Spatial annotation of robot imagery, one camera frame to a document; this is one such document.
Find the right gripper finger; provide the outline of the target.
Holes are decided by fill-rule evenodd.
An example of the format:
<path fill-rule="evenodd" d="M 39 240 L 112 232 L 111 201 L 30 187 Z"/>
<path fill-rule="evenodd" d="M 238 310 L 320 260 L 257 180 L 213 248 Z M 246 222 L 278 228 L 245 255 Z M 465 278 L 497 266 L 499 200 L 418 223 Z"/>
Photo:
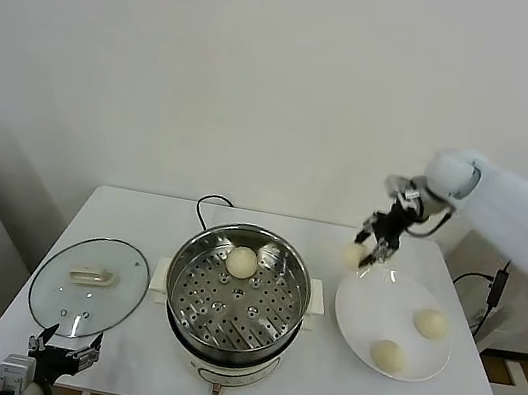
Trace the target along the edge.
<path fill-rule="evenodd" d="M 375 225 L 378 222 L 377 215 L 371 215 L 362 223 L 361 230 L 356 234 L 354 242 L 357 245 L 362 245 L 366 239 L 374 234 Z"/>
<path fill-rule="evenodd" d="M 361 268 L 369 267 L 377 263 L 384 263 L 395 254 L 395 250 L 388 243 L 377 243 L 374 239 L 368 239 L 363 242 L 364 251 L 358 266 Z"/>

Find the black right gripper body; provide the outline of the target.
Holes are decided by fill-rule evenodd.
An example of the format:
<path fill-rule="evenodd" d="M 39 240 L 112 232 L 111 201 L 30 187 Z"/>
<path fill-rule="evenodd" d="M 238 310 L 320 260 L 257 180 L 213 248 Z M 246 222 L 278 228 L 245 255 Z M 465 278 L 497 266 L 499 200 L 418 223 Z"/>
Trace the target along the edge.
<path fill-rule="evenodd" d="M 388 248 L 398 249 L 403 232 L 415 223 L 416 211 L 411 207 L 404 208 L 395 201 L 387 213 L 376 212 L 372 223 L 372 235 L 376 243 L 385 244 Z"/>

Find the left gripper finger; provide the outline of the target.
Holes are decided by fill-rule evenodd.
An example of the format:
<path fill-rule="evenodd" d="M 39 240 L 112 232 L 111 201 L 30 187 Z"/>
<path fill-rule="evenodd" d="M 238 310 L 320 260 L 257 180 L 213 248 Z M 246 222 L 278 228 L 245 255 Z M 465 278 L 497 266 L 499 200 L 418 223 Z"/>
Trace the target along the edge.
<path fill-rule="evenodd" d="M 37 335 L 31 335 L 28 340 L 28 349 L 33 351 L 44 351 L 46 344 L 51 340 L 51 338 L 56 334 L 56 331 L 59 329 L 59 324 L 56 323 L 50 327 L 46 327 Z"/>
<path fill-rule="evenodd" d="M 102 339 L 103 333 L 99 333 L 89 346 L 87 345 L 78 350 L 69 351 L 66 354 L 66 357 L 71 360 L 76 367 L 87 369 L 99 360 Z"/>

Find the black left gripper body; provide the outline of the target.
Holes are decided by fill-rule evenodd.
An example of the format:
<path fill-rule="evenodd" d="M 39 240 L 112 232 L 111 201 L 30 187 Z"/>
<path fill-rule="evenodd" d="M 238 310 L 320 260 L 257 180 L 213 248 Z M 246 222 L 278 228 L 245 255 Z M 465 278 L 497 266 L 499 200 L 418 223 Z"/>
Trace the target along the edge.
<path fill-rule="evenodd" d="M 36 360 L 36 383 L 52 385 L 61 376 L 74 376 L 79 372 L 79 359 L 69 349 L 51 345 L 43 350 L 29 350 L 28 356 Z"/>

